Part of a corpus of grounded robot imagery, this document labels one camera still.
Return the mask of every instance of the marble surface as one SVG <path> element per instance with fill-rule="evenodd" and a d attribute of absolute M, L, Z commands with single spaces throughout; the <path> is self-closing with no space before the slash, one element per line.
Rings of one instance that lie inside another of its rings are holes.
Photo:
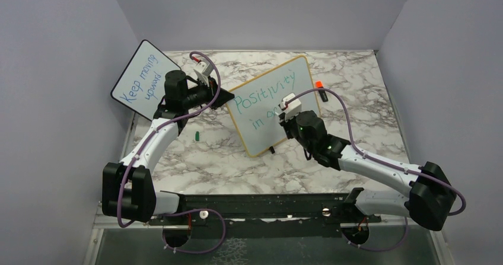
<path fill-rule="evenodd" d="M 195 65 L 188 52 L 167 52 L 190 74 Z M 373 51 L 361 52 L 207 52 L 230 89 L 280 65 L 306 55 L 315 81 L 340 94 L 348 106 L 357 144 L 379 155 L 408 162 L 397 122 Z M 349 138 L 339 102 L 329 95 L 320 100 L 321 116 L 329 133 Z M 140 118 L 134 144 L 146 134 L 150 122 Z M 195 141 L 199 131 L 200 141 Z M 288 140 L 249 158 L 225 107 L 190 119 L 163 154 L 153 173 L 156 191 L 186 194 L 268 194 L 348 192 L 354 187 L 385 190 L 360 175 L 324 168 L 306 161 L 302 147 Z"/>

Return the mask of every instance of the orange and black marker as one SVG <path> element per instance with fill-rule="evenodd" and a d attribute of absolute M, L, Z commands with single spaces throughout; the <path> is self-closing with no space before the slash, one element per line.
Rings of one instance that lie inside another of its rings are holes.
<path fill-rule="evenodd" d="M 321 83 L 321 81 L 316 81 L 316 88 L 323 88 L 323 84 Z M 324 90 L 318 90 L 318 93 L 320 93 L 320 97 L 323 102 L 329 101 L 327 93 Z"/>

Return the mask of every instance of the wall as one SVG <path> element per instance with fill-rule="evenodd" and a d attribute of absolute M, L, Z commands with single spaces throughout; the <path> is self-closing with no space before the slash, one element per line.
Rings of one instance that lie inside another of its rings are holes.
<path fill-rule="evenodd" d="M 378 49 L 405 0 L 117 0 L 162 50 Z"/>
<path fill-rule="evenodd" d="M 412 161 L 466 195 L 444 228 L 458 265 L 503 258 L 502 31 L 502 0 L 407 0 L 378 53 Z"/>
<path fill-rule="evenodd" d="M 138 42 L 115 0 L 0 0 L 0 19 L 1 263 L 80 264 Z"/>

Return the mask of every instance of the purple cable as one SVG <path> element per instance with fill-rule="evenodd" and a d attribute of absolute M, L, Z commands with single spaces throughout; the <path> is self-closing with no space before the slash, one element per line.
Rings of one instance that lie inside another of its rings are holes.
<path fill-rule="evenodd" d="M 218 243 L 213 246 L 212 248 L 210 249 L 207 249 L 207 250 L 202 250 L 202 251 L 190 251 L 190 250 L 183 250 L 183 249 L 175 249 L 171 246 L 168 245 L 168 243 L 166 242 L 166 236 L 165 234 L 163 233 L 163 242 L 164 242 L 164 249 L 166 248 L 169 248 L 171 250 L 174 250 L 175 252 L 178 251 L 178 252 L 182 252 L 182 253 L 189 253 L 189 254 L 205 254 L 205 253 L 210 253 L 211 251 L 217 249 L 218 247 L 220 247 L 220 245 L 222 245 L 222 243 L 224 243 L 224 239 L 225 239 L 225 220 L 224 218 L 222 217 L 222 215 L 220 215 L 219 212 L 215 211 L 215 210 L 212 210 L 212 209 L 194 209 L 194 210 L 188 210 L 186 212 L 181 212 L 181 213 L 165 213 L 163 214 L 163 216 L 184 216 L 184 215 L 187 215 L 189 213 L 195 213 L 195 212 L 200 212 L 202 210 L 206 210 L 208 212 L 212 212 L 214 214 L 216 214 L 218 216 L 218 218 L 220 219 L 220 221 L 222 221 L 222 237 L 220 238 L 220 240 L 218 241 Z"/>
<path fill-rule="evenodd" d="M 330 93 L 331 95 L 334 95 L 337 100 L 339 100 L 340 104 L 342 105 L 342 109 L 344 110 L 344 114 L 346 115 L 346 122 L 348 124 L 348 131 L 349 131 L 349 141 L 351 142 L 351 146 L 354 148 L 354 150 L 360 154 L 360 155 L 365 155 L 359 148 L 356 147 L 356 143 L 355 143 L 355 140 L 353 139 L 353 131 L 351 130 L 351 122 L 349 121 L 349 112 L 348 112 L 348 109 L 346 108 L 346 105 L 344 104 L 344 101 L 342 101 L 342 98 L 337 95 L 335 92 L 333 92 L 332 90 L 330 89 L 327 89 L 327 88 L 313 88 L 313 89 L 310 89 L 310 90 L 307 90 L 307 91 L 304 91 L 302 92 L 301 94 L 298 94 L 296 95 L 294 98 L 288 100 L 286 102 L 286 104 L 288 105 L 290 102 L 294 101 L 295 99 L 298 99 L 299 97 L 301 96 L 304 96 L 308 93 L 311 93 L 311 92 L 315 92 L 315 91 L 325 91 L 325 92 L 328 92 Z M 430 179 L 431 181 L 435 182 L 435 183 L 438 183 L 442 186 L 444 186 L 445 188 L 448 188 L 449 190 L 455 192 L 456 195 L 458 195 L 459 199 L 461 200 L 461 207 L 459 208 L 459 210 L 456 210 L 454 212 L 451 212 L 449 213 L 450 216 L 455 216 L 455 215 L 459 215 L 460 213 L 462 213 L 465 208 L 466 208 L 466 199 L 464 198 L 464 196 L 461 194 L 461 192 L 459 192 L 457 189 L 455 189 L 453 186 L 435 178 L 435 177 L 431 177 L 430 175 L 426 175 L 424 173 L 421 173 L 421 172 L 418 172 L 418 171 L 414 171 L 414 170 L 405 170 L 405 168 L 403 167 L 400 167 L 400 166 L 396 166 L 396 165 L 393 165 L 389 162 L 386 162 L 386 161 L 382 161 L 378 158 L 375 158 L 375 157 L 372 157 L 370 155 L 366 155 L 365 156 L 366 158 L 372 160 L 372 161 L 375 161 L 379 164 L 382 164 L 384 166 L 388 166 L 388 167 L 391 167 L 395 170 L 399 170 L 399 171 L 403 171 L 404 173 L 411 173 L 411 174 L 414 174 L 414 175 L 417 175 L 417 176 L 421 176 L 423 178 L 426 178 L 426 179 Z"/>
<path fill-rule="evenodd" d="M 173 120 L 169 120 L 169 121 L 167 121 L 165 123 L 160 124 L 143 141 L 142 145 L 140 146 L 140 148 L 138 149 L 138 151 L 135 153 L 135 156 L 140 155 L 142 153 L 142 151 L 145 149 L 145 147 L 147 147 L 148 142 L 162 128 L 166 127 L 168 124 L 177 122 L 179 120 L 192 118 L 192 117 L 195 117 L 195 116 L 201 114 L 201 112 L 203 112 L 207 108 L 210 108 L 211 105 L 213 105 L 213 103 L 217 100 L 218 94 L 220 94 L 220 73 L 218 72 L 217 66 L 213 63 L 213 61 L 207 55 L 205 55 L 205 54 L 203 54 L 201 52 L 191 52 L 191 53 L 189 53 L 189 57 L 191 59 L 192 59 L 192 55 L 202 56 L 203 58 L 205 58 L 209 62 L 210 65 L 213 66 L 213 69 L 215 70 L 215 73 L 217 75 L 217 91 L 215 93 L 215 96 L 213 96 L 213 99 L 206 106 L 204 106 L 201 109 L 195 111 L 194 113 L 190 113 L 190 114 L 187 114 L 187 115 L 176 117 Z M 131 168 L 133 167 L 133 164 L 135 163 L 136 160 L 137 160 L 136 157 L 133 157 L 133 159 L 131 159 L 131 162 L 129 163 L 128 167 L 126 167 L 126 171 L 124 172 L 124 176 L 122 177 L 122 181 L 120 183 L 119 197 L 117 198 L 117 223 L 119 224 L 119 226 L 121 228 L 126 228 L 126 227 L 128 227 L 129 225 L 131 225 L 134 222 L 133 220 L 131 220 L 131 221 L 129 221 L 126 224 L 122 223 L 122 197 L 124 196 L 124 187 L 125 187 L 126 182 L 128 180 L 129 172 L 131 171 Z"/>
<path fill-rule="evenodd" d="M 368 248 L 368 247 L 358 246 L 357 244 L 350 242 L 349 239 L 346 237 L 346 235 L 342 235 L 342 237 L 344 237 L 344 239 L 347 240 L 347 242 L 350 245 L 352 245 L 358 249 L 362 249 L 365 251 L 372 251 L 372 252 L 385 252 L 385 251 L 394 250 L 395 248 L 400 247 L 405 242 L 405 239 L 407 238 L 408 235 L 409 235 L 409 222 L 407 221 L 407 218 L 405 218 L 405 232 L 403 233 L 402 239 L 400 239 L 400 241 L 397 242 L 397 244 L 395 244 L 394 246 L 389 247 L 389 248 Z"/>

